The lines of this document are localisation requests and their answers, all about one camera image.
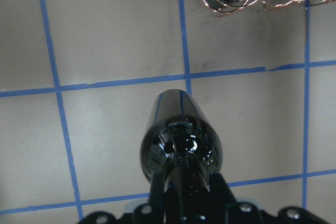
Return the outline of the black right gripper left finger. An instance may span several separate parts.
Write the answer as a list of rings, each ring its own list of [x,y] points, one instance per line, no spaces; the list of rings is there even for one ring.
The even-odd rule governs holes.
[[[153,223],[165,223],[165,175],[163,172],[152,174],[150,195],[148,204],[151,207],[151,218]]]

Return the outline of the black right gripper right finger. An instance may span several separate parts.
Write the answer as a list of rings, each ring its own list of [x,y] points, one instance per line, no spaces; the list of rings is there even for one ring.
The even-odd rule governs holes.
[[[210,223],[236,223],[237,201],[222,174],[209,176],[209,220]]]

